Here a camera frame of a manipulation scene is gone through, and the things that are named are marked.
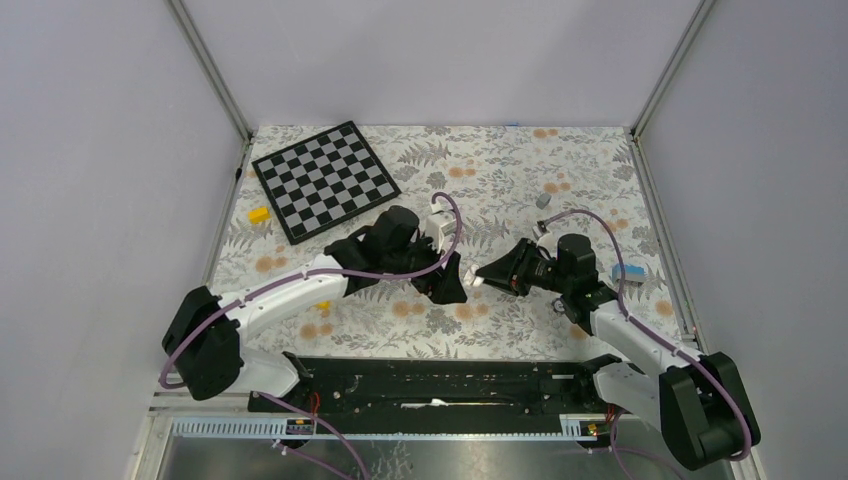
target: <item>yellow object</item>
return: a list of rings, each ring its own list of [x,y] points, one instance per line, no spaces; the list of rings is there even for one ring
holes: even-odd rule
[[[247,214],[247,219],[250,220],[250,223],[254,225],[257,223],[262,223],[265,220],[271,219],[271,212],[268,211],[267,207],[257,208],[256,210],[253,210],[252,212]]]

